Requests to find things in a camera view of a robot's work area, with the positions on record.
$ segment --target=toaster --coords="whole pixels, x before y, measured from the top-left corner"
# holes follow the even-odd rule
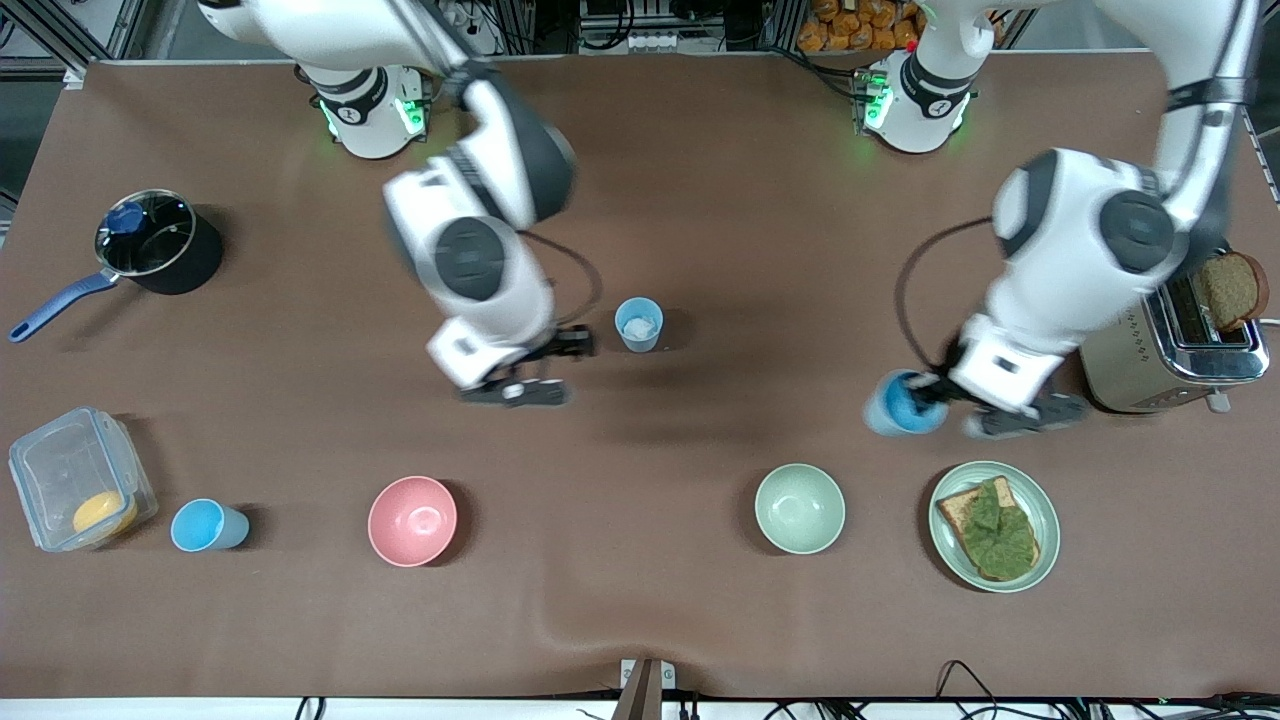
[[[1256,322],[1219,332],[1194,283],[1178,278],[1080,345],[1094,401],[1116,413],[1160,413],[1206,398],[1230,409],[1226,388],[1266,373],[1271,354]]]

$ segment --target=plate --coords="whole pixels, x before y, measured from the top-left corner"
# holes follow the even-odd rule
[[[1009,489],[1014,493],[1014,501],[1027,512],[1030,520],[1032,532],[1041,546],[1039,560],[1032,566],[1032,571],[1015,580],[988,580],[978,573],[978,568],[965,555],[960,547],[960,538],[951,530],[951,524],[938,510],[938,501],[959,495],[969,488],[980,486],[997,475],[1009,479]],[[1044,489],[1036,484],[1027,473],[1012,465],[996,462],[995,460],[975,460],[951,469],[938,486],[933,488],[929,498],[929,536],[933,537],[933,546],[938,548],[942,561],[951,568],[951,571],[970,585],[988,592],[1021,592],[1036,587],[1048,575],[1057,562],[1057,551],[1062,542],[1062,530],[1057,524],[1057,512],[1050,502]]]

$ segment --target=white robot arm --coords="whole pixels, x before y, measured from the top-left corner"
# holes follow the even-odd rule
[[[947,360],[906,380],[915,401],[908,413],[975,400],[984,407],[969,430],[979,437],[1070,420],[1083,410],[1079,398],[1037,401],[1062,356],[1225,245],[1234,133],[1254,88],[1257,0],[1094,3],[1165,68],[1169,105],[1155,165],[1055,149],[1014,170],[992,215],[1005,273],[954,340]],[[908,151],[941,145],[959,124],[969,85],[991,49],[983,12],[1043,4],[929,3],[929,27],[916,51],[884,61],[896,72],[886,77],[890,95],[878,104],[879,123],[868,127]]]
[[[559,380],[520,380],[521,363],[594,352],[582,327],[557,328],[554,299],[517,236],[559,213],[573,156],[430,0],[200,0],[219,31],[270,45],[306,72],[353,154],[408,142],[388,83],[406,67],[443,76],[479,127],[384,187],[406,263],[445,314],[428,351],[470,401],[558,405]]]

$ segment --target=cable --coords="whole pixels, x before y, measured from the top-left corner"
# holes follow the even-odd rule
[[[9,45],[15,29],[18,29],[18,23],[6,18],[4,13],[0,13],[0,47]]]
[[[815,65],[815,64],[813,64],[809,60],[808,56],[804,55],[804,53],[800,53],[799,55],[796,55],[796,54],[792,54],[790,50],[783,50],[782,47],[778,47],[776,45],[771,45],[771,46],[765,47],[765,50],[768,50],[769,53],[773,53],[776,55],[782,55],[787,60],[791,60],[792,63],[795,63],[795,64],[800,65],[801,68],[809,70],[810,73],[813,73],[813,77],[820,79],[822,83],[826,85],[828,90],[831,90],[832,92],[835,92],[836,95],[838,95],[838,96],[841,96],[841,97],[844,97],[846,100],[873,100],[874,99],[872,95],[859,94],[859,92],[850,92],[850,91],[840,87],[838,85],[836,85],[836,82],[832,81],[831,77],[828,77],[828,76],[835,76],[835,77],[842,77],[842,78],[851,78],[851,77],[854,77],[854,72],[852,70],[841,70],[841,69],[837,69],[837,68],[828,68],[828,67],[824,67],[824,65]]]
[[[762,27],[760,29],[755,31],[754,35],[749,35],[746,37],[735,37],[733,40],[730,40],[728,33],[722,35],[719,44],[716,46],[716,51],[719,53],[721,47],[726,46],[726,42],[733,42],[733,44],[748,42],[750,40],[755,40],[756,37],[760,37],[760,35],[763,35],[763,33],[764,33],[764,28]]]
[[[979,225],[984,225],[989,222],[991,222],[991,215],[987,215],[986,218],[978,218],[975,220],[969,220],[968,223],[951,225],[950,228],[940,233],[929,236],[928,238],[924,240],[924,242],[918,245],[915,250],[911,251],[910,255],[906,256],[906,261],[902,263],[902,269],[899,270],[897,273],[897,281],[893,283],[893,313],[897,315],[897,327],[899,329],[902,331],[902,337],[906,340],[906,345],[911,347],[911,352],[915,354],[916,360],[919,360],[925,366],[937,368],[938,364],[929,360],[928,355],[924,352],[924,348],[920,346],[920,341],[916,340],[915,332],[911,329],[910,319],[906,316],[906,282],[911,278],[911,273],[915,270],[915,265],[919,264],[920,258],[923,258],[925,252],[933,249],[934,245],[942,242],[943,240],[954,234],[961,233],[964,231]],[[973,670],[969,670],[968,665],[964,665],[964,662],[960,662],[959,660],[952,660],[948,662],[948,665],[951,662],[957,662],[961,666],[964,666],[964,669],[969,673],[969,675],[974,676],[974,679],[977,680],[977,676],[973,674]],[[938,685],[940,693],[942,692],[942,687],[946,685],[946,679],[950,675],[951,675],[951,669],[947,667],[946,675],[942,676],[942,682]]]
[[[494,33],[494,40],[498,40],[498,36],[497,36],[498,32],[502,33],[503,38],[506,38],[506,50],[507,50],[506,54],[507,55],[512,55],[513,54],[513,53],[511,53],[511,46],[512,45],[515,45],[516,50],[518,50],[520,53],[527,54],[527,46],[526,46],[526,42],[525,42],[525,37],[522,35],[512,35],[511,32],[508,32],[507,28],[503,27],[503,24],[500,22],[498,22],[498,17],[493,13],[493,8],[490,8],[490,6],[488,6],[488,5],[483,4],[483,3],[476,3],[475,5],[480,6],[480,14],[483,14],[485,17],[485,19],[488,19],[493,24],[493,29],[497,31]]]
[[[778,702],[778,705],[774,706],[773,710],[768,711],[760,720],[772,720],[772,717],[778,712],[786,712],[787,717],[790,717],[791,720],[796,720],[796,714],[791,712],[791,706],[795,705],[796,702],[799,701],[794,700],[791,702]]]
[[[307,702],[310,701],[311,701],[310,697],[305,697],[301,701],[298,701],[298,711],[293,714],[293,720],[302,720],[302,711],[307,708]],[[328,702],[323,697],[317,697],[315,698],[315,701],[316,701],[316,714],[311,716],[311,720],[320,720],[321,717],[324,717],[324,711]]]
[[[557,252],[568,256],[568,259],[573,260],[575,263],[577,263],[580,268],[582,268],[582,272],[586,274],[586,281],[591,284],[591,293],[590,296],[588,296],[586,301],[575,307],[573,311],[568,313],[567,315],[557,318],[556,324],[564,325],[572,323],[573,320],[590,313],[591,309],[600,302],[600,299],[604,297],[604,281],[600,278],[600,272],[595,269],[595,265],[593,265],[590,260],[582,256],[582,254],[580,254],[577,250],[561,245],[554,240],[548,240],[535,232],[520,231],[520,234],[527,237],[529,240],[540,242],[547,247],[550,247],[552,250],[556,250]],[[694,701],[694,712],[698,712],[696,700]]]
[[[964,671],[968,673],[969,676],[973,678],[973,682],[978,683],[978,687],[982,688],[982,692],[987,694],[987,700],[989,700],[992,705],[996,705],[996,696],[991,693],[991,688],[987,687],[987,683],[982,682],[982,678],[979,678],[964,660],[947,660],[942,664],[942,670],[938,674],[938,684],[933,691],[934,701],[942,700],[942,691],[947,688],[947,680],[951,679],[951,671],[956,667],[964,667]]]
[[[622,29],[623,13],[631,17],[631,19],[627,22],[627,29],[625,31]],[[582,40],[581,37],[579,37],[577,41],[582,45],[582,47],[586,47],[588,50],[612,50],[618,45],[622,45],[622,42],[627,38],[627,36],[631,35],[631,28],[634,28],[635,26],[636,26],[636,4],[635,0],[627,0],[626,5],[621,5],[618,8],[618,28],[613,31],[613,37],[608,42],[605,42],[604,45],[591,45],[590,42]]]
[[[982,220],[970,220],[970,222],[965,223],[964,225],[956,225],[956,228],[961,228],[963,229],[965,227],[973,227],[975,224],[980,224],[980,223],[983,223],[986,220],[989,220],[989,219],[991,218],[984,218]],[[952,232],[960,232],[956,228],[950,228],[950,229],[943,231],[942,233],[938,233],[938,234],[942,236],[942,237],[946,237],[947,234],[950,234]],[[1070,720],[1070,717],[1068,716],[1068,714],[1061,707],[1059,707],[1057,705],[1051,705],[1051,707],[1053,710],[1057,710],[1057,712],[1061,715],[1061,719],[1059,719],[1059,717],[1050,717],[1047,715],[1037,715],[1034,712],[1027,712],[1025,710],[1018,710],[1016,707],[1006,707],[1006,706],[1000,705],[1000,701],[996,700],[995,693],[991,692],[991,688],[987,687],[987,683],[983,683],[982,678],[979,678],[978,674],[974,673],[973,669],[969,667],[969,665],[964,660],[947,660],[945,664],[942,664],[942,670],[940,671],[938,684],[937,684],[937,688],[933,692],[933,700],[934,701],[942,700],[942,692],[947,687],[947,680],[951,679],[951,671],[955,670],[956,667],[964,669],[964,671],[968,673],[970,678],[973,678],[973,682],[978,683],[978,687],[982,688],[982,692],[987,696],[987,701],[991,702],[989,706],[987,706],[987,707],[979,707],[978,710],[973,710],[973,711],[965,711],[964,705],[961,705],[960,702],[956,702],[956,707],[959,707],[960,712],[964,714],[964,715],[960,716],[960,720],[973,720],[974,717],[977,717],[978,715],[982,715],[983,712],[991,712],[992,714],[991,715],[991,720],[995,720],[995,717],[1000,712],[1007,712],[1010,715],[1018,715],[1020,717],[1029,717],[1032,720]]]

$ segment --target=table surface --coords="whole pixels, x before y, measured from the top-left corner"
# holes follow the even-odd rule
[[[559,59],[504,70],[573,145],[576,196],[539,231],[591,259],[603,354],[554,369],[562,409],[460,404],[424,352],[440,323],[383,234],[380,184],[452,142],[461,114],[388,161],[348,156],[285,65],[95,67],[64,94],[0,255],[15,322],[92,272],[92,231],[143,187],[182,192],[227,240],[186,296],[125,286],[0,347],[0,442],[91,405],[132,433],[160,512],[109,548],[32,547],[0,493],[0,694],[520,696],[616,684],[673,661],[722,696],[932,694],[968,661],[997,694],[1204,696],[1280,684],[1275,591],[1280,383],[1155,419],[1094,414],[1000,443],[886,439],[863,400],[913,359],[892,319],[901,261],[989,211],[1052,145],[1144,161],[1164,102],[1148,55],[993,58],[942,150],[855,137],[849,109],[776,58]],[[1236,247],[1280,265],[1252,152]],[[535,247],[563,306],[586,286]],[[913,281],[941,341],[1000,272],[989,234],[940,246]],[[611,314],[668,309],[660,352],[620,350]],[[1053,573],[983,594],[922,521],[934,480],[1012,462],[1062,524]],[[771,551],[760,478],[815,464],[849,503],[817,556]],[[429,568],[369,547],[390,480],[442,478],[462,528]],[[248,547],[169,542],[193,497],[248,507]],[[959,687],[977,693],[977,688]]]

